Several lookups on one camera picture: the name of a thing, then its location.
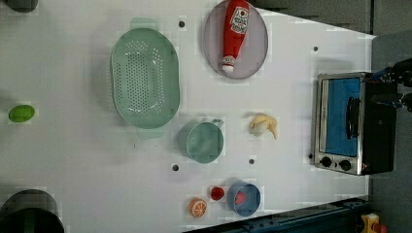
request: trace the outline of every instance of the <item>toaster oven window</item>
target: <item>toaster oven window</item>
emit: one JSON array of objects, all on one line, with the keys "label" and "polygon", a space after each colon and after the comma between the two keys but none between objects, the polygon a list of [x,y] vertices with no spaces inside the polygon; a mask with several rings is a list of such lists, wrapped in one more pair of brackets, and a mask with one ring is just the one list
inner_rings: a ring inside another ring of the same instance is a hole
[{"label": "toaster oven window", "polygon": [[358,138],[354,128],[356,130],[359,122],[361,79],[332,79],[327,85],[325,151],[356,157]]}]

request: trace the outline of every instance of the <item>toaster oven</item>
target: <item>toaster oven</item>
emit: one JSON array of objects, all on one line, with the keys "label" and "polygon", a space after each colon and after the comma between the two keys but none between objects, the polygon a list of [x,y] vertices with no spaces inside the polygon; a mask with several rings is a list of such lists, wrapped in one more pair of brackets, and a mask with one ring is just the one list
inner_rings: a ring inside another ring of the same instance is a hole
[{"label": "toaster oven", "polygon": [[393,170],[396,109],[371,99],[397,94],[397,85],[371,77],[370,73],[319,75],[316,167],[358,176]]}]

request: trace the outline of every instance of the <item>toaster oven knob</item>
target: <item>toaster oven knob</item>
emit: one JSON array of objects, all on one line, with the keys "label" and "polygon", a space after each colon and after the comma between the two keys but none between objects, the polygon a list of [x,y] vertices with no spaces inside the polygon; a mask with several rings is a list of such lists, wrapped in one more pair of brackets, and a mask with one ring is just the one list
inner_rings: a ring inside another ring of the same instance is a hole
[{"label": "toaster oven knob", "polygon": [[339,163],[339,166],[342,168],[343,171],[349,171],[351,169],[351,162],[348,160],[343,160]]},{"label": "toaster oven knob", "polygon": [[322,165],[324,165],[325,167],[329,167],[330,164],[332,164],[332,160],[330,160],[330,158],[328,158],[328,157],[323,157],[323,158],[321,159],[321,163],[322,163]]}]

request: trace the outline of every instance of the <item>yellow object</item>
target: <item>yellow object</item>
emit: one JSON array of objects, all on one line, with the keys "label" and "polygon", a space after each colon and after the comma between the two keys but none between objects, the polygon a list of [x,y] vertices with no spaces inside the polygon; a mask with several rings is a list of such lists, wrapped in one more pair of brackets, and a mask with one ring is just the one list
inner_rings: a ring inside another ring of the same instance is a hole
[{"label": "yellow object", "polygon": [[375,214],[370,214],[367,216],[361,216],[364,222],[364,229],[361,233],[377,233],[376,231],[372,230],[372,225],[375,223],[379,223],[379,217]]},{"label": "yellow object", "polygon": [[278,121],[274,117],[265,114],[258,114],[250,124],[256,136],[260,136],[266,129],[269,129],[275,139],[278,139],[277,125]]}]

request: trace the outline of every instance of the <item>toaster oven door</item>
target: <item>toaster oven door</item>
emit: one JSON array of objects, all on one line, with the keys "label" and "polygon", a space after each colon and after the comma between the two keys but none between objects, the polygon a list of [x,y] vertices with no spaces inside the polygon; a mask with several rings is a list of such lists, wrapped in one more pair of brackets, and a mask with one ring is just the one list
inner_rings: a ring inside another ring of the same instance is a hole
[{"label": "toaster oven door", "polygon": [[322,80],[320,152],[358,155],[361,79]]}]

